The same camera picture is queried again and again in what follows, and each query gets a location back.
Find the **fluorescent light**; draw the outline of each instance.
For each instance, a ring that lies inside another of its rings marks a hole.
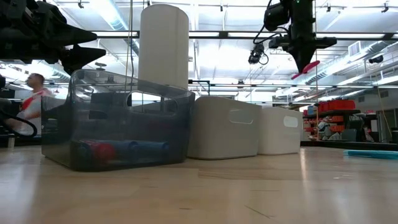
[[[384,37],[385,34],[317,34],[317,38],[324,38],[324,37],[336,37],[336,38],[347,38],[347,39],[367,39],[367,38],[381,38]]]
[[[264,103],[272,103],[272,104],[278,104],[278,105],[283,105],[283,104],[296,104],[296,105],[312,105],[315,102],[264,102]]]
[[[292,85],[256,85],[256,87],[269,87],[269,88],[277,88],[277,87],[291,87]]]
[[[247,84],[214,84],[219,87],[250,87],[251,85]]]
[[[218,37],[218,32],[189,32],[190,37]]]
[[[261,33],[259,37],[270,37],[275,33]],[[229,32],[228,37],[255,37],[256,33],[249,33],[249,32]]]
[[[129,37],[128,31],[94,31],[98,37]],[[138,37],[137,32],[130,32],[130,37]]]
[[[319,101],[328,101],[328,100],[332,100],[335,98],[339,98],[340,96],[323,96],[321,98],[318,98]]]
[[[338,86],[338,88],[373,88],[373,86]]]
[[[297,85],[297,88],[316,88],[316,85]],[[328,85],[318,85],[318,88],[331,88],[333,86],[328,86]]]
[[[361,93],[361,92],[363,92],[363,90],[358,90],[358,91],[354,91],[354,92],[351,92],[351,93],[347,93],[344,96],[353,96],[353,95],[357,95],[358,93]]]
[[[378,86],[379,88],[398,88],[398,86]]]
[[[398,81],[398,75],[393,76],[393,77],[383,78],[381,80],[375,81],[375,82],[373,82],[373,85],[383,85],[383,84],[396,82],[396,81]]]

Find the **red object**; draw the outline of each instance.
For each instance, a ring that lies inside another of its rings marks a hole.
[[[111,144],[102,143],[102,142],[94,142],[94,141],[85,141],[88,145],[90,145],[91,150],[93,151],[94,158],[101,164],[105,164],[108,161],[111,161],[116,158],[116,151]]]
[[[325,112],[329,110],[329,103],[328,102],[319,102],[318,112]]]
[[[111,144],[100,143],[94,147],[94,158],[100,162],[108,162],[116,157],[116,152]]]
[[[333,126],[330,126],[330,131],[342,132],[342,131],[344,131],[344,125],[333,125]]]
[[[306,65],[306,66],[304,67],[304,69],[303,69],[302,72],[299,72],[299,73],[295,74],[295,75],[292,77],[292,80],[295,79],[295,78],[297,78],[297,77],[299,77],[299,76],[301,76],[302,74],[307,74],[311,69],[313,69],[314,67],[316,67],[317,65],[319,65],[320,62],[321,62],[321,61],[316,60],[316,61],[314,61],[314,62],[309,63],[308,65]]]
[[[48,95],[48,94],[51,94],[51,92],[46,88],[38,91],[37,93],[34,93],[31,97],[29,97],[28,99],[26,99],[22,102],[21,110],[22,111],[26,110],[26,108],[28,108],[30,106],[30,104],[32,104],[32,102],[35,99],[40,98],[45,95]]]
[[[332,116],[331,117],[331,122],[342,122],[344,121],[343,116]]]
[[[355,103],[353,100],[332,100],[329,102],[329,110],[353,110]]]

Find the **white storage bin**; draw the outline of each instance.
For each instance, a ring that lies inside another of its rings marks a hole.
[[[259,154],[298,153],[303,131],[303,113],[282,108],[263,108],[259,129]]]
[[[261,107],[216,96],[196,100],[188,157],[231,159],[257,155]]]

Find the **bin handle cutout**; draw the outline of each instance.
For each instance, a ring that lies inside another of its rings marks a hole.
[[[127,100],[131,100],[131,104],[128,107],[132,108],[131,111],[133,113],[175,116],[178,112],[178,103],[173,98],[161,97],[141,91],[132,91]]]
[[[285,116],[284,125],[288,128],[297,128],[299,126],[299,120],[292,116]]]
[[[247,110],[230,110],[228,112],[228,119],[231,123],[236,124],[252,124],[252,114]]]

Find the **person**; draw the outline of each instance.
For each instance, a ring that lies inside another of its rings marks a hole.
[[[42,96],[53,96],[51,91],[44,88],[44,77],[38,73],[29,75],[26,81],[27,85],[31,87],[32,95],[26,98],[21,104],[21,112],[17,117],[30,121],[37,128],[37,135],[41,135],[42,122],[41,122],[41,101]],[[21,134],[32,134],[33,128],[28,124],[9,119],[7,124],[10,125],[15,131]]]

